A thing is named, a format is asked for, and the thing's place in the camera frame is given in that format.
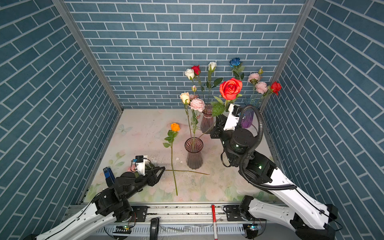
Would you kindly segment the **red carnation stem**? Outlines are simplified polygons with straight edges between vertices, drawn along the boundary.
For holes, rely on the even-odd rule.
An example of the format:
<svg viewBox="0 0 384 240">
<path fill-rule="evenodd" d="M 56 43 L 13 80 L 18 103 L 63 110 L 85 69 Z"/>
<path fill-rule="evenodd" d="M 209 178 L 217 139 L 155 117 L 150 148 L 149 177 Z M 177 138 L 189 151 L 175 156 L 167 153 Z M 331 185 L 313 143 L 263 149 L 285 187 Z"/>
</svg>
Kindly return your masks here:
<svg viewBox="0 0 384 240">
<path fill-rule="evenodd" d="M 233 104 L 239 97 L 243 88 L 243 82 L 232 78 L 226 82 L 220 84 L 220 94 L 221 97 L 226 100 L 223 102 L 220 98 L 216 98 L 216 102 L 213 104 L 213 117 L 219 116 L 226 112 L 230 106 Z"/>
</svg>

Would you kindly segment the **pink carnation spray stem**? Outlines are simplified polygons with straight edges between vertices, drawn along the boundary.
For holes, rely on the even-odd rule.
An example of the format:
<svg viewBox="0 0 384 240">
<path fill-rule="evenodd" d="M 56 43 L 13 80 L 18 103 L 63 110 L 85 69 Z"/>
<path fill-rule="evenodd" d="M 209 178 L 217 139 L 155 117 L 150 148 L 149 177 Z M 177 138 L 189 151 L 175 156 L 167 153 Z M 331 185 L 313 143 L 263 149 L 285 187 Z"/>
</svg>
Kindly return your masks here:
<svg viewBox="0 0 384 240">
<path fill-rule="evenodd" d="M 264 70 L 260 68 L 256 73 L 251 73 L 248 82 L 253 86 L 253 93 L 248 99 L 250 105 L 259 105 L 269 91 L 269 86 L 262 81 Z"/>
</svg>

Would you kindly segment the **dark purple glass vase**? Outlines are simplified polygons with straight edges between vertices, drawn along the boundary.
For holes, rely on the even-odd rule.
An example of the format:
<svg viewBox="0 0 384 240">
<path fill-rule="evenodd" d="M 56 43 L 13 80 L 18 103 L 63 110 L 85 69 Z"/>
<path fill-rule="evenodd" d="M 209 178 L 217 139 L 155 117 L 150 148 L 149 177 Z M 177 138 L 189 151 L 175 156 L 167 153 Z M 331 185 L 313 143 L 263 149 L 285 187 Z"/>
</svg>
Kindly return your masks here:
<svg viewBox="0 0 384 240">
<path fill-rule="evenodd" d="M 204 143 L 199 138 L 189 138 L 185 142 L 187 154 L 187 166 L 190 169 L 197 170 L 203 165 L 202 150 Z"/>
</svg>

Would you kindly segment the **pink glass vase with ribbon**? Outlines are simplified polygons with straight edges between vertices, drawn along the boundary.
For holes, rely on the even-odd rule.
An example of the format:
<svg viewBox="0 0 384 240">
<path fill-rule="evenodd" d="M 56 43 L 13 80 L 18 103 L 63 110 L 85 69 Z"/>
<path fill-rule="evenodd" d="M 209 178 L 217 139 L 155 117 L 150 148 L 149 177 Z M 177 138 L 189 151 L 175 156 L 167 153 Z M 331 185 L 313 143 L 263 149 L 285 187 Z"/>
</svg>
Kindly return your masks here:
<svg viewBox="0 0 384 240">
<path fill-rule="evenodd" d="M 214 125 L 215 120 L 213 117 L 213 106 L 211 104 L 207 104 L 203 110 L 200 129 L 203 134 L 209 134 Z"/>
</svg>

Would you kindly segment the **pale pink bud spray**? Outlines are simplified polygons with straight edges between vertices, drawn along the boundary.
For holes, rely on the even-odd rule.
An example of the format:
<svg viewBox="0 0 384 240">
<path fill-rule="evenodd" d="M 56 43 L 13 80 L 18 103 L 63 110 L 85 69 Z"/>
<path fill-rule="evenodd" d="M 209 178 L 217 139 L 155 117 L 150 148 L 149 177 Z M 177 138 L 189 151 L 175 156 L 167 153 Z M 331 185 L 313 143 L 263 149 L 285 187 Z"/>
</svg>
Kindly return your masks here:
<svg viewBox="0 0 384 240">
<path fill-rule="evenodd" d="M 180 94 L 180 99 L 184 105 L 186 115 L 188 117 L 188 125 L 190 129 L 190 137 L 192 138 L 191 142 L 191 150 L 195 151 L 197 149 L 197 138 L 196 131 L 198 129 L 199 116 L 205 110 L 206 104 L 200 99 L 200 97 L 196 94 L 197 87 L 195 85 L 192 86 L 193 94 L 190 95 L 188 92 L 184 92 Z"/>
</svg>

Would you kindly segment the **purple blue gradient vase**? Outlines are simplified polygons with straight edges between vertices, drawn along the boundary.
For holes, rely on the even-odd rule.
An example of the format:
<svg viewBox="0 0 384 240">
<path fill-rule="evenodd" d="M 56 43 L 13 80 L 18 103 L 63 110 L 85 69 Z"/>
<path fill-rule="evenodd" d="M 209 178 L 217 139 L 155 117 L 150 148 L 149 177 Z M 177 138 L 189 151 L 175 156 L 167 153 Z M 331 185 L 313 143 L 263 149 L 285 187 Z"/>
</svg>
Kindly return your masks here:
<svg viewBox="0 0 384 240">
<path fill-rule="evenodd" d="M 260 108 L 261 101 L 259 99 L 246 99 L 245 100 L 245 106 L 252 105 L 256 108 Z M 253 110 L 246 110 L 245 115 L 242 120 L 242 127 L 244 129 L 248 129 L 253 125 L 253 119 L 254 119 L 254 112 Z"/>
</svg>

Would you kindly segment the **white rose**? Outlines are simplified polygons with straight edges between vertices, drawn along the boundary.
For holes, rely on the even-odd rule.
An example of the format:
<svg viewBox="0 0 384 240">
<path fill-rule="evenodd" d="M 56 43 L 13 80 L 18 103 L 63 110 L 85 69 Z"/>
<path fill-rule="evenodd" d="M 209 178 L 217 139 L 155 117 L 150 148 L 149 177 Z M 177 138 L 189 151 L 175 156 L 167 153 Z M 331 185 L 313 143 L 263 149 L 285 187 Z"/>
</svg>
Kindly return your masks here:
<svg viewBox="0 0 384 240">
<path fill-rule="evenodd" d="M 197 86 L 193 86 L 192 87 L 192 90 L 194 92 L 194 96 L 195 98 L 199 97 L 200 99 L 203 100 L 203 95 L 201 93 L 201 90 L 200 90 L 200 87 L 198 86 L 198 83 L 196 80 L 194 80 L 194 72 L 193 70 L 190 68 L 190 69 L 187 69 L 185 72 L 184 72 L 184 76 L 186 76 L 190 81 L 192 81 L 194 84 L 197 84 Z"/>
<path fill-rule="evenodd" d="M 217 67 L 216 62 L 210 62 L 208 65 L 208 76 L 206 81 L 206 88 L 208 89 L 208 102 L 211 102 L 211 97 L 213 96 L 212 90 L 222 83 L 223 78 L 217 78 L 212 81 L 212 74 L 215 72 Z"/>
</svg>

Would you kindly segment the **orange rose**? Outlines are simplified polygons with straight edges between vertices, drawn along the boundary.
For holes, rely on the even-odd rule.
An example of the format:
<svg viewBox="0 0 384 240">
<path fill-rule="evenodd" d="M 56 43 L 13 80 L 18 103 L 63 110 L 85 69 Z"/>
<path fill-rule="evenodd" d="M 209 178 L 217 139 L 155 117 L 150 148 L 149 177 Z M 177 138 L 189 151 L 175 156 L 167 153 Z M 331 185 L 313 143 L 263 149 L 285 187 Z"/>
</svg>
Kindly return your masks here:
<svg viewBox="0 0 384 240">
<path fill-rule="evenodd" d="M 171 149 L 171 169 L 172 169 L 173 179 L 174 179 L 174 183 L 175 183 L 176 195 L 178 195 L 178 187 L 177 187 L 177 180 L 176 180 L 174 163 L 173 163 L 173 153 L 174 153 L 173 152 L 173 143 L 174 143 L 175 138 L 178 135 L 179 131 L 180 131 L 180 125 L 177 123 L 172 123 L 171 129 L 168 131 L 167 137 L 164 138 L 165 142 L 163 143 L 163 146 L 165 148 Z"/>
</svg>

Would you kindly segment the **blue rose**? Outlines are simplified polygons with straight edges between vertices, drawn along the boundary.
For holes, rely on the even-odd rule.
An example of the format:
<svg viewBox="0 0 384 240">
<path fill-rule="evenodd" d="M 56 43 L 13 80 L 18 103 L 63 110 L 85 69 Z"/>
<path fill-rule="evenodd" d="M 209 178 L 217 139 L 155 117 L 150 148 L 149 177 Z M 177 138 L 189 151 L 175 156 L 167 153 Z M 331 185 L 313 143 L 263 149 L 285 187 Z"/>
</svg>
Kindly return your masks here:
<svg viewBox="0 0 384 240">
<path fill-rule="evenodd" d="M 234 58 L 230 61 L 230 66 L 232 68 L 232 73 L 235 77 L 235 79 L 242 81 L 244 79 L 244 69 L 242 62 L 240 61 L 240 58 Z"/>
</svg>

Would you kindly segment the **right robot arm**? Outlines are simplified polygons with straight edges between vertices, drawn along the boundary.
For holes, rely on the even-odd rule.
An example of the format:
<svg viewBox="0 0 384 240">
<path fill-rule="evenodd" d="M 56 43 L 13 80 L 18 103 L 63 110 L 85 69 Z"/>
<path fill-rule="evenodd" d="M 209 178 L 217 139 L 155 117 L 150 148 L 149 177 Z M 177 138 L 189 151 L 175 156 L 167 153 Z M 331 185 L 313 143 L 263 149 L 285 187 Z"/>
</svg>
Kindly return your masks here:
<svg viewBox="0 0 384 240">
<path fill-rule="evenodd" d="M 333 240 L 338 209 L 318 202 L 295 185 L 268 157 L 256 151 L 263 139 L 260 114 L 258 133 L 242 127 L 242 117 L 217 116 L 210 136 L 219 139 L 231 167 L 237 167 L 247 183 L 279 198 L 285 206 L 276 206 L 245 196 L 239 213 L 246 220 L 264 219 L 294 231 L 302 240 Z"/>
</svg>

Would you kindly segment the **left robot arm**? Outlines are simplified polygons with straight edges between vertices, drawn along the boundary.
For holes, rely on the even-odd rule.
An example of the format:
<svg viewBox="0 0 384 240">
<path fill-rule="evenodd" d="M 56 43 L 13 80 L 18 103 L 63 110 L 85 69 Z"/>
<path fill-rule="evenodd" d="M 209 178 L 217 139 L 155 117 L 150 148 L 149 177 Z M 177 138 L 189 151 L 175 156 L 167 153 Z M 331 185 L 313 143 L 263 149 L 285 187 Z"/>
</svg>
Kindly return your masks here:
<svg viewBox="0 0 384 240">
<path fill-rule="evenodd" d="M 129 220 L 133 214 L 129 198 L 146 186 L 156 185 L 165 170 L 165 167 L 149 168 L 144 176 L 138 177 L 133 172 L 125 172 L 115 179 L 113 185 L 98 193 L 80 212 L 45 233 L 30 234 L 24 239 L 84 240 L 106 225 Z"/>
</svg>

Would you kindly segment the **pink rose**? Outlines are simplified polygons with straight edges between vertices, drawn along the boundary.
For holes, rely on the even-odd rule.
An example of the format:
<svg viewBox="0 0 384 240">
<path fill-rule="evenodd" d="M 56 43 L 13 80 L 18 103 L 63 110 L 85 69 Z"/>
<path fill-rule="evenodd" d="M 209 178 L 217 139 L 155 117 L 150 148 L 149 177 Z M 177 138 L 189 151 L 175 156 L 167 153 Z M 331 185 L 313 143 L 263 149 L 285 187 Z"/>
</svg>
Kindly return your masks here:
<svg viewBox="0 0 384 240">
<path fill-rule="evenodd" d="M 201 172 L 196 172 L 196 171 L 188 171 L 188 170 L 165 170 L 165 171 L 168 171 L 168 172 L 180 172 L 180 173 L 194 173 L 194 174 L 201 174 L 201 175 L 206 175 L 206 176 L 210 175 L 210 174 L 206 174 L 206 173 L 201 173 Z"/>
</svg>

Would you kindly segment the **red rose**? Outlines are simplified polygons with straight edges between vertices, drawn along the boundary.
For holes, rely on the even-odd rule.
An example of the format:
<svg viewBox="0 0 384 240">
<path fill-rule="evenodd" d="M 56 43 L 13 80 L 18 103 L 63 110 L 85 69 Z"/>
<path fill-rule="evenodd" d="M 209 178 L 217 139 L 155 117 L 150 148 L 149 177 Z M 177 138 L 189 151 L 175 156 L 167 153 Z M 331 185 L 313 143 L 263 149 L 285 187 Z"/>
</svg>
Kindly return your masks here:
<svg viewBox="0 0 384 240">
<path fill-rule="evenodd" d="M 278 82 L 272 83 L 270 86 L 266 86 L 266 91 L 263 94 L 263 98 L 267 98 L 270 95 L 279 95 L 280 90 L 282 89 L 282 86 Z"/>
<path fill-rule="evenodd" d="M 201 90 L 201 93 L 203 95 L 203 100 L 205 101 L 205 103 L 207 104 L 208 103 L 208 98 L 207 98 L 207 95 L 206 95 L 206 91 L 205 91 L 205 86 L 200 78 L 200 74 L 201 74 L 201 69 L 200 69 L 200 66 L 193 66 L 191 67 L 191 69 L 193 70 L 194 72 L 194 80 L 197 81 L 198 83 L 198 86 L 200 87 L 200 90 Z"/>
</svg>

